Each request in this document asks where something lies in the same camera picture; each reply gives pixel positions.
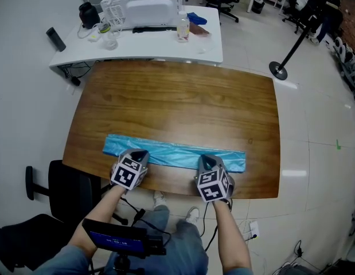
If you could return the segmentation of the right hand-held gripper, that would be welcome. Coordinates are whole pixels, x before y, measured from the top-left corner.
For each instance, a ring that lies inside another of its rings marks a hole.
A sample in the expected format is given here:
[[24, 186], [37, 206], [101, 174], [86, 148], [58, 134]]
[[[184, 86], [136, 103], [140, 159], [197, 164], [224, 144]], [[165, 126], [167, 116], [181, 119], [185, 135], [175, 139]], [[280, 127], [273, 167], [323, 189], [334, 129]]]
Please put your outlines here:
[[[207, 171], [208, 166], [220, 168]], [[224, 162], [219, 156], [202, 154], [199, 157], [198, 170], [207, 171], [197, 177], [197, 189], [204, 202], [229, 199], [232, 196], [235, 183], [224, 167]]]

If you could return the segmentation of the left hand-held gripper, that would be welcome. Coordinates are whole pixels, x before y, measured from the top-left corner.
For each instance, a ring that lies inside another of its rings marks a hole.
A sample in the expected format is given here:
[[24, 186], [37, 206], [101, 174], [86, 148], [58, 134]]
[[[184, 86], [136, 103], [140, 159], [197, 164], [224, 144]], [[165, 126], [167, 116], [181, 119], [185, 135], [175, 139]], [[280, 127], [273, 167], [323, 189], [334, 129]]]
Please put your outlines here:
[[147, 174], [150, 153], [143, 149], [127, 149], [111, 167], [112, 185], [120, 185], [126, 190], [138, 187]]

